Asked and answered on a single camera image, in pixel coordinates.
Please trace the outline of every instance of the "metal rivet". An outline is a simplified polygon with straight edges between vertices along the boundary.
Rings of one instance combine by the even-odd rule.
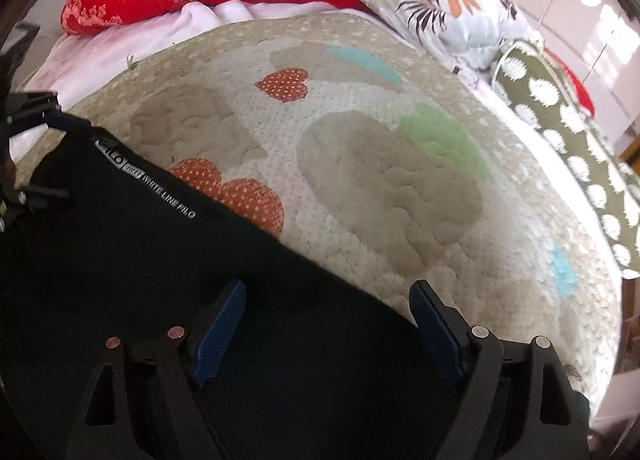
[[[538,337],[536,337],[536,344],[540,348],[549,348],[551,346],[551,341],[543,335],[539,335]]]
[[[119,337],[109,337],[107,342],[104,344],[109,350],[113,350],[120,346],[120,338]]]
[[[489,337],[489,331],[480,325],[476,325],[471,329],[471,333],[475,335],[479,339],[484,339],[485,337]]]
[[[180,339],[184,335],[184,328],[181,326],[173,326],[166,333],[169,339]]]

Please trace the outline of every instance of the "bed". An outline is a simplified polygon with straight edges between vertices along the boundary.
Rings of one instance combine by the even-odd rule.
[[[58,90],[70,112],[407,318],[408,287],[426,278],[500,338],[548,336],[595,410],[620,272],[546,142],[487,85],[470,91],[364,13],[225,7],[226,19],[190,3],[65,38],[27,88]],[[22,181],[60,140],[38,136],[14,141]]]

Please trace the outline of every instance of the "orange polka dot heart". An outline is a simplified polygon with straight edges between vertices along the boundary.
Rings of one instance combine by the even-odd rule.
[[[303,85],[303,82],[307,77],[309,74],[302,68],[283,68],[267,75],[255,86],[269,97],[283,103],[290,103],[306,97],[309,90]]]
[[[273,190],[257,180],[236,178],[223,183],[216,166],[203,158],[187,158],[169,168],[169,173],[247,218],[263,231],[276,238],[282,234],[282,202]]]

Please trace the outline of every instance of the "black clamp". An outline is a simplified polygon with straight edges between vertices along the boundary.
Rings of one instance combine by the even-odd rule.
[[[60,189],[37,185],[14,187],[13,173],[8,167],[9,141],[12,136],[41,124],[64,132],[91,126],[89,120],[63,112],[53,92],[8,94],[0,117],[0,233],[22,214],[63,204],[69,198],[68,192]]]
[[[36,185],[15,189],[15,166],[9,153],[12,136],[41,124],[64,132],[91,126],[89,120],[63,112],[54,92],[9,92],[39,30],[34,24],[17,24],[10,35],[15,42],[8,42],[0,53],[0,233],[21,214],[64,203],[69,197],[66,191]]]
[[[223,460],[228,458],[194,391],[215,377],[246,307],[246,287],[232,280],[190,328],[158,340],[106,349],[76,415],[66,460]]]
[[[588,458],[583,395],[549,339],[515,343],[470,327],[424,280],[412,285],[409,304],[440,375],[462,392],[435,460]]]

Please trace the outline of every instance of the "green patch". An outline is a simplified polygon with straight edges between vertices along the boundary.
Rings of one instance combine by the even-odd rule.
[[[491,173],[475,143],[460,124],[428,104],[415,105],[416,113],[403,117],[398,130],[424,153],[441,158],[472,176],[487,179]]]

